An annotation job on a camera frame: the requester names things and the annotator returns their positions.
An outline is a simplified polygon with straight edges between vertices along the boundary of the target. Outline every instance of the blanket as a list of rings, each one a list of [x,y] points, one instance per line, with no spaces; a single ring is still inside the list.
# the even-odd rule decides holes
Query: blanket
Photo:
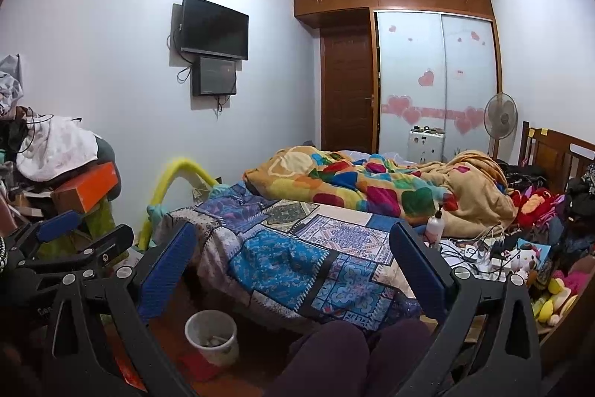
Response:
[[[421,314],[389,248],[395,218],[267,201],[240,183],[167,215],[154,238],[178,221],[195,227],[192,264],[203,285],[267,326],[306,333],[345,320],[373,332]]]
[[[246,171],[246,185],[267,199],[315,202],[424,224],[443,205],[446,237],[473,238],[507,227],[517,214],[496,162],[465,151],[449,163],[400,166],[379,154],[368,160],[292,147]]]

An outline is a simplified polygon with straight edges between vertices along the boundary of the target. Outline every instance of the white box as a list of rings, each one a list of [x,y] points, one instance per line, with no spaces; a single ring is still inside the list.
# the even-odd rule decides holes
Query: white box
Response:
[[[409,132],[407,160],[415,163],[441,162],[444,133]]]

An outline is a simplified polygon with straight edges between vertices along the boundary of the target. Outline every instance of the person's leg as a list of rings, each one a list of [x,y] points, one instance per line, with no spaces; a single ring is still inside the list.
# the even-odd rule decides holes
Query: person's leg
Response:
[[[430,329],[419,320],[402,320],[373,338],[368,363],[366,397],[391,397],[425,355],[431,343]]]
[[[303,341],[263,397],[361,397],[370,351],[362,332],[332,321]]]

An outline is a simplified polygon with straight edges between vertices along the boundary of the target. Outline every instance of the sliding wardrobe door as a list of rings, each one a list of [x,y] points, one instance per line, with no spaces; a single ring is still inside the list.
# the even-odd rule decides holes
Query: sliding wardrobe door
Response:
[[[415,125],[444,127],[444,42],[440,14],[378,12],[380,153],[407,157]]]
[[[496,94],[496,55],[492,23],[442,16],[446,52],[445,160],[463,150],[488,152],[484,108]]]

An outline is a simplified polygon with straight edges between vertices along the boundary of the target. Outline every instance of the orange box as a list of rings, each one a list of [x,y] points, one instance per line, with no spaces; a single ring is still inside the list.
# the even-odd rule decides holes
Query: orange box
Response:
[[[52,193],[52,200],[60,213],[86,214],[117,183],[114,164],[102,163],[59,186]]]

